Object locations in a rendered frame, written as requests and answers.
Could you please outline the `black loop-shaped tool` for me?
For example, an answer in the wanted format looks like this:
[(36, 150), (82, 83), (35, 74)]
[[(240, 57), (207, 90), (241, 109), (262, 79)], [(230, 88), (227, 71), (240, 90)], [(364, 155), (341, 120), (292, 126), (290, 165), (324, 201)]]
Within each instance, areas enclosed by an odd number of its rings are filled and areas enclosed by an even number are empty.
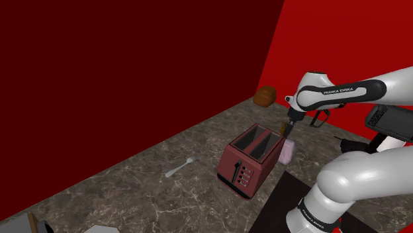
[[(322, 120), (320, 124), (316, 125), (316, 121), (318, 120), (318, 117), (320, 116), (321, 113), (324, 113), (326, 115), (326, 118)], [(314, 115), (309, 126), (313, 128), (320, 128), (329, 119), (329, 117), (330, 117), (330, 111), (328, 109), (318, 110), (316, 114)]]

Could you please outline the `silver fork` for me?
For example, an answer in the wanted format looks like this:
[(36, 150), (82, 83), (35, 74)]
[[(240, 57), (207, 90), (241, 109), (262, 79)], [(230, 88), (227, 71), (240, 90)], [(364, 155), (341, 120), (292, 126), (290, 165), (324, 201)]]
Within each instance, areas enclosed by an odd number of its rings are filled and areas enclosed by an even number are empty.
[(165, 174), (165, 177), (171, 177), (172, 175), (174, 175), (177, 171), (179, 171), (181, 168), (185, 167), (187, 164), (190, 164), (192, 162), (194, 162), (197, 158), (195, 156), (192, 156), (190, 158), (187, 158), (186, 162), (182, 165), (180, 165), (179, 167), (176, 167), (175, 169), (172, 169), (170, 171), (168, 171)]

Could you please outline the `red two-slot toaster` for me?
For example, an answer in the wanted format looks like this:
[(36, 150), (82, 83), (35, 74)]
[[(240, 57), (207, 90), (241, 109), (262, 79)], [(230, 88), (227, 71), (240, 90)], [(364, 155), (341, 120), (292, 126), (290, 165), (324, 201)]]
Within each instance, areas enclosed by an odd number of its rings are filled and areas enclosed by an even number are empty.
[(225, 146), (217, 178), (244, 200), (250, 200), (269, 175), (285, 138), (258, 123)]

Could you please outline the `brown bread loaf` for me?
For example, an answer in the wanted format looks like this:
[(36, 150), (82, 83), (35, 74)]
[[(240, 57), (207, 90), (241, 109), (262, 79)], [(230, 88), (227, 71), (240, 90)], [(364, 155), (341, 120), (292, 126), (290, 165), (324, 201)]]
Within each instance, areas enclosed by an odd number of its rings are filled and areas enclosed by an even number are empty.
[(277, 98), (277, 91), (274, 87), (260, 87), (253, 96), (253, 102), (261, 107), (269, 107)]

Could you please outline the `grey box with brown edge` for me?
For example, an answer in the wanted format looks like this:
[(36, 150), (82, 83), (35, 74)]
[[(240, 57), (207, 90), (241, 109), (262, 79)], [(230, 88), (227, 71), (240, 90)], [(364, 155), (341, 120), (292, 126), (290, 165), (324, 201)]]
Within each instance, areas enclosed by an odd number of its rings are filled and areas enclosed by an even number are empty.
[(55, 233), (45, 221), (39, 221), (34, 214), (26, 212), (0, 226), (0, 233)]

